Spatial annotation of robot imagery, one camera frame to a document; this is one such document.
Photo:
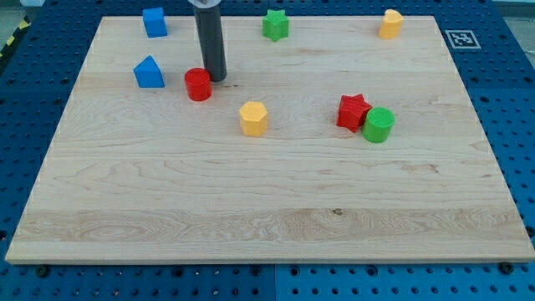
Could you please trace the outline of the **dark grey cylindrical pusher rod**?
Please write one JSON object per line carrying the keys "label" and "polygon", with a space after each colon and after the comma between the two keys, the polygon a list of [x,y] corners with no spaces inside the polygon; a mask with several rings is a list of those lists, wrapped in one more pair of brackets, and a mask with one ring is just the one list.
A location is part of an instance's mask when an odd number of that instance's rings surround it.
{"label": "dark grey cylindrical pusher rod", "polygon": [[221,0],[189,0],[193,6],[204,68],[212,82],[227,77],[227,64],[221,21]]}

